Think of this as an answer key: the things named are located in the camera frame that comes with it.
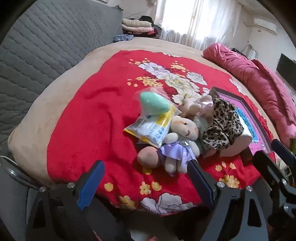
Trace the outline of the teddy bear purple dress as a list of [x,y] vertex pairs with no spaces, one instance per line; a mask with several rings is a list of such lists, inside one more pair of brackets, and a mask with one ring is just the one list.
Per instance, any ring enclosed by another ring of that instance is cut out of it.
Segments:
[[159,158],[169,175],[173,176],[176,172],[185,174],[188,163],[201,154],[196,144],[199,130],[192,120],[181,116],[172,118],[170,130],[158,149]]

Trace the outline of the peach makeup sponge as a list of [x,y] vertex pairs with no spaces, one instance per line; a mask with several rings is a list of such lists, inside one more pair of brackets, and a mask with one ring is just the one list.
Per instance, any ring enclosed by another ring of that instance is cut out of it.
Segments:
[[148,146],[140,150],[137,161],[145,168],[154,169],[160,165],[158,149]]

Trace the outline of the leopard print scarf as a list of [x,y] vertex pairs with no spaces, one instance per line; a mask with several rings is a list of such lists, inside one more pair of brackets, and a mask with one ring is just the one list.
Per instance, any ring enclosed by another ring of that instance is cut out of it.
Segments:
[[236,107],[221,97],[213,97],[214,112],[212,122],[206,132],[202,133],[201,141],[205,148],[218,150],[232,145],[244,127],[240,122]]

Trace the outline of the yellow white wipes pack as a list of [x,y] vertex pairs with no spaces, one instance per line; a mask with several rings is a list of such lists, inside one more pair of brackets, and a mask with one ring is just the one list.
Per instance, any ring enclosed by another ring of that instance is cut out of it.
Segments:
[[169,111],[160,115],[141,115],[124,131],[155,148],[160,148],[169,133],[172,118],[180,113],[173,105]]

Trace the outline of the teddy bear pink dress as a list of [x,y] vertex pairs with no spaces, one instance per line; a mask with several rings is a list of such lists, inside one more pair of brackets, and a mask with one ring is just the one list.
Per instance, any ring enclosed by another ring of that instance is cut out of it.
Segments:
[[212,96],[205,95],[200,98],[187,98],[182,100],[179,105],[182,118],[194,119],[194,116],[203,116],[211,118],[214,113],[214,104]]

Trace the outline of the dark framed pink tray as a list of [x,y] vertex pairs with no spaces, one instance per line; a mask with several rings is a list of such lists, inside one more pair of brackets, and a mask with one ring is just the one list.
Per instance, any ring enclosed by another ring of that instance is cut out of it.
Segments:
[[240,96],[235,95],[229,91],[213,87],[209,94],[211,96],[221,97],[236,107],[236,112],[244,120],[252,135],[252,142],[241,153],[246,152],[254,155],[257,151],[265,151],[267,154],[272,152],[271,141],[263,125],[252,111],[247,102]]

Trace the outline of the pink folded quilt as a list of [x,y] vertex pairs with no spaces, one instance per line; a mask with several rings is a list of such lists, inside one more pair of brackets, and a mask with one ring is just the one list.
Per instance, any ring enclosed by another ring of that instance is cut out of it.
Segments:
[[289,147],[295,139],[295,104],[283,81],[260,61],[249,60],[222,44],[211,44],[203,56],[247,87],[274,123],[281,142]]

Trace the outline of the beige bed sheet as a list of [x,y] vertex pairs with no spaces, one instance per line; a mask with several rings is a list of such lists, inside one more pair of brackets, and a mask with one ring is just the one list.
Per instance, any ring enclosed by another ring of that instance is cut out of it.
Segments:
[[219,71],[223,70],[218,65],[202,58],[202,51],[158,39],[135,38],[93,50],[41,93],[8,138],[8,148],[18,166],[41,184],[49,187],[54,185],[47,171],[47,146],[63,110],[81,85],[95,74],[105,61],[120,50],[162,52],[190,58]]

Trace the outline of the red floral blanket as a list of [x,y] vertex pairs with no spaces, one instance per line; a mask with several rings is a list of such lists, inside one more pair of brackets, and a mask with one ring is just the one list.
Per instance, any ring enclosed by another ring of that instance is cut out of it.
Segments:
[[135,94],[148,87],[162,87],[175,103],[212,87],[243,96],[229,74],[199,60],[119,51],[82,84],[62,112],[47,147],[49,177],[76,181],[102,160],[105,174],[97,193],[116,207],[168,215],[200,204],[188,175],[170,176],[163,167],[149,170],[137,162],[138,139],[124,129],[140,114]]

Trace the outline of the white air conditioner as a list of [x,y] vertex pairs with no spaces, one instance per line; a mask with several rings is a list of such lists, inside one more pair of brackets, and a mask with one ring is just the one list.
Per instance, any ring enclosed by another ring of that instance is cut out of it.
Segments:
[[270,21],[267,21],[267,20],[264,20],[264,19],[261,19],[261,18],[254,18],[253,22],[254,22],[254,25],[256,27],[263,28],[266,31],[269,31],[269,32],[273,33],[274,35],[278,34],[277,25],[270,22]]

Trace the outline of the blue patterned cloth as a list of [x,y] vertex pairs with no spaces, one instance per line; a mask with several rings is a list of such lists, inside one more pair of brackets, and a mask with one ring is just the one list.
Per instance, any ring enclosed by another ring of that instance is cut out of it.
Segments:
[[120,35],[115,35],[113,37],[113,42],[124,42],[124,41],[131,41],[134,38],[134,35],[129,35],[129,34],[120,34]]

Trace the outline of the grey quilted sofa cover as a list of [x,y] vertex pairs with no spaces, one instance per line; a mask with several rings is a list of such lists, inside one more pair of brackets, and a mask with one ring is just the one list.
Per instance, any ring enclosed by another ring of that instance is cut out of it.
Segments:
[[36,1],[1,43],[1,154],[36,98],[121,32],[123,11],[97,1]]

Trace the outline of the white sheer curtain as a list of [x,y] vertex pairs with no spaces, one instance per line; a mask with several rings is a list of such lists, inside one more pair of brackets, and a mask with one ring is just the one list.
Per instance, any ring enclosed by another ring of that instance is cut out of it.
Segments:
[[154,22],[160,39],[204,50],[214,43],[229,46],[241,9],[234,0],[157,1]]

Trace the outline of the stack of folded clothes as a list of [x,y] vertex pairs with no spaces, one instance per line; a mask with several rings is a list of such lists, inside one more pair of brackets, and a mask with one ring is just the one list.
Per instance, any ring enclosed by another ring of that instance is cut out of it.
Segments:
[[150,16],[141,16],[139,19],[123,18],[121,25],[124,34],[134,37],[159,39],[162,33],[162,28]]

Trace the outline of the black wall television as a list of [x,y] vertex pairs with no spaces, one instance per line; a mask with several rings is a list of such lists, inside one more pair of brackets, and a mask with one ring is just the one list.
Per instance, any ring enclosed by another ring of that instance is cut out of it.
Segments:
[[295,88],[296,85],[296,63],[281,53],[276,70],[278,73]]

